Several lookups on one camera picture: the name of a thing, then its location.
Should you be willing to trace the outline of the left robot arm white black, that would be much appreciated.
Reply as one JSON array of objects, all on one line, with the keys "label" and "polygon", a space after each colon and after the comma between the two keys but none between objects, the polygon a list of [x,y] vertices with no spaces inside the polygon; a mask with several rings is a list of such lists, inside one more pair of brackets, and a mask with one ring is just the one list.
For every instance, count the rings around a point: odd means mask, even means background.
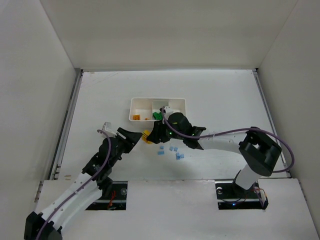
[{"label": "left robot arm white black", "polygon": [[31,212],[25,221],[24,239],[61,240],[72,222],[94,201],[108,194],[113,181],[112,168],[136,146],[141,132],[118,128],[116,133],[100,130],[105,136],[98,152],[93,155],[70,187],[47,208]]}]

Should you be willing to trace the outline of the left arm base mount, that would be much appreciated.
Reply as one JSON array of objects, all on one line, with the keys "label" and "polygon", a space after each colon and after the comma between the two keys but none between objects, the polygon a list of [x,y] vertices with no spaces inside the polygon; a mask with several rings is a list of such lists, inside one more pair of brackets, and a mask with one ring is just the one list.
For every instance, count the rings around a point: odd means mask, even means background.
[{"label": "left arm base mount", "polygon": [[128,181],[107,178],[102,196],[86,208],[86,211],[124,211],[127,207]]}]

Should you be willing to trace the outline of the small green lego brick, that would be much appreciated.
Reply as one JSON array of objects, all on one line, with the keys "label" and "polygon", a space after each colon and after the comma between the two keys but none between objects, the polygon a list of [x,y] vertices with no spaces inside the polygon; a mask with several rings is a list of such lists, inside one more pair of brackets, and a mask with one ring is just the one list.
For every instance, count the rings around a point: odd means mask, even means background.
[{"label": "small green lego brick", "polygon": [[161,121],[163,119],[163,115],[161,112],[153,112],[152,113],[152,116],[153,118],[156,120],[156,121]]}]

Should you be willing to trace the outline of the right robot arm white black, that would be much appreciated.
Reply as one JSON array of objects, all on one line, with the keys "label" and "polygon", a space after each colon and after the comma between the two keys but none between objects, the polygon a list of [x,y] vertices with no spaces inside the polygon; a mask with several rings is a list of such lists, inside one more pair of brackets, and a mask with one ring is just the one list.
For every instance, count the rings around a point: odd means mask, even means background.
[{"label": "right robot arm white black", "polygon": [[205,127],[193,126],[180,112],[171,114],[166,120],[155,121],[146,138],[154,144],[171,139],[181,140],[191,149],[222,150],[241,155],[246,165],[237,173],[233,184],[243,190],[249,190],[261,177],[271,176],[282,152],[281,147],[257,127],[218,135]]}]

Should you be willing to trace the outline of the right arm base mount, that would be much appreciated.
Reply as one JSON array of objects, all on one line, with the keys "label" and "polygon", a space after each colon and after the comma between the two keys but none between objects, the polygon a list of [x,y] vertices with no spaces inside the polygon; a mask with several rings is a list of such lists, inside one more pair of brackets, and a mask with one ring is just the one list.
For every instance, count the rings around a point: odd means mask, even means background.
[{"label": "right arm base mount", "polygon": [[266,210],[269,205],[267,194],[258,182],[245,190],[232,181],[216,181],[215,188],[219,210]]}]

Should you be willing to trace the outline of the yellow bee lego figure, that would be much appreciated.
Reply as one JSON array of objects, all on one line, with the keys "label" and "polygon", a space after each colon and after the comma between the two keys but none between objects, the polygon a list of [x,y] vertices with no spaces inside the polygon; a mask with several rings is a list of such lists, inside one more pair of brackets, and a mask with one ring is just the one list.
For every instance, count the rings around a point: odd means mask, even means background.
[{"label": "yellow bee lego figure", "polygon": [[140,120],[141,120],[141,117],[140,117],[139,114],[134,114],[134,115],[132,116],[132,119],[133,119],[134,121],[140,121]]}]

